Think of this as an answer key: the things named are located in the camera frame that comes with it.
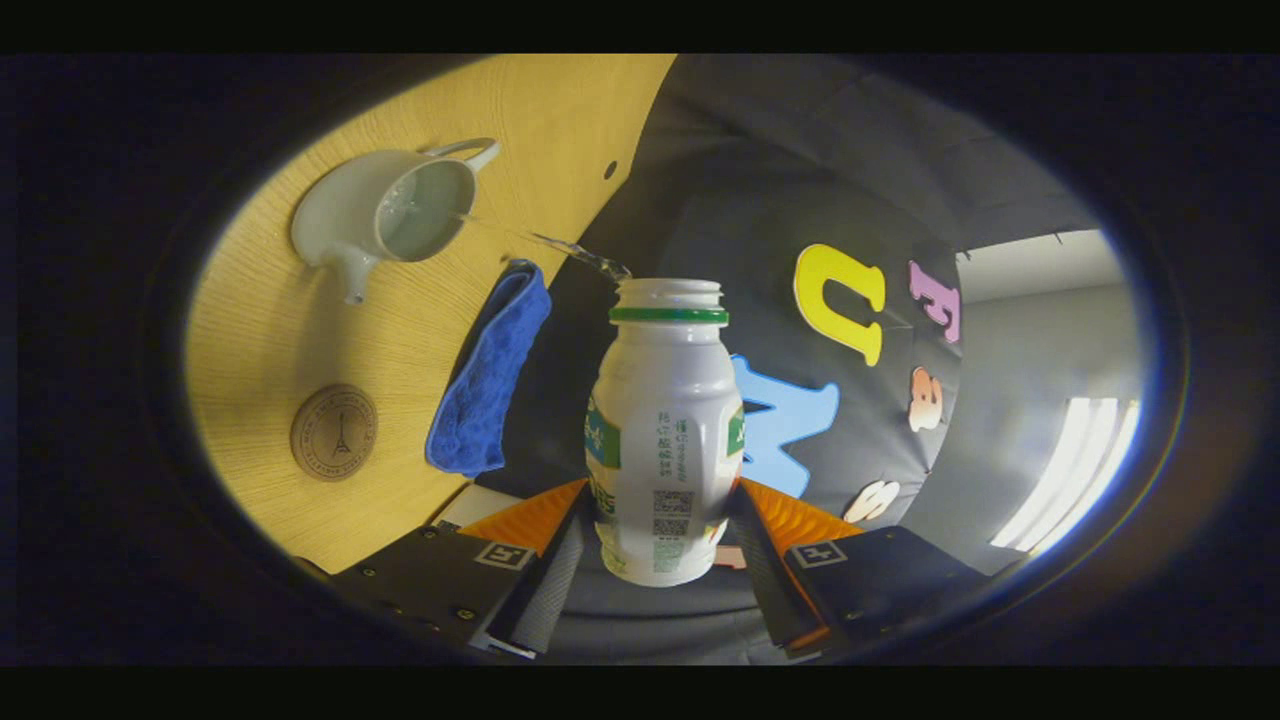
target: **qr code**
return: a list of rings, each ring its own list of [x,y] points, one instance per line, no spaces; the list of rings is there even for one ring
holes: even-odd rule
[[[694,511],[694,492],[655,489],[653,491],[653,511],[690,515]]]
[[[664,520],[662,518],[653,519],[653,534],[655,536],[677,536],[684,537],[689,534],[689,520]]]

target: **ceiling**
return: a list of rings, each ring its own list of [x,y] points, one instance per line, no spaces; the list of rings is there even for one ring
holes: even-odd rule
[[[959,254],[965,304],[1123,284],[1124,270],[1100,231],[1030,237]]]

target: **wooden table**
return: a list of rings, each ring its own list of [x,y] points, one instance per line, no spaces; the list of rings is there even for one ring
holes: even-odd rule
[[[337,165],[380,149],[495,137],[474,214],[579,238],[630,173],[672,55],[489,58],[410,88],[337,127],[246,202],[210,256],[186,338],[196,425],[228,493],[282,551],[342,571],[421,525],[468,482],[430,466],[424,443],[460,346],[509,258],[550,283],[564,256],[470,225],[439,255],[381,263],[361,306],[289,238],[293,210]],[[617,163],[605,178],[605,170]],[[372,397],[378,439],[343,480],[294,461],[289,432],[317,389]]]

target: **white plastic bottle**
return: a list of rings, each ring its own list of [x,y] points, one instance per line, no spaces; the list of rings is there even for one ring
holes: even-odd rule
[[[742,466],[742,396],[719,329],[719,283],[641,278],[618,286],[584,424],[604,565],[645,587],[703,577]]]

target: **yellow foam letter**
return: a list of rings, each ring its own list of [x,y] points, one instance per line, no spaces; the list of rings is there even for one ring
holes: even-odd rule
[[[868,268],[829,245],[810,245],[796,259],[796,306],[809,327],[863,354],[867,365],[879,363],[883,337],[879,323],[859,325],[827,306],[822,288],[836,281],[861,295],[879,313],[884,309],[884,273]]]

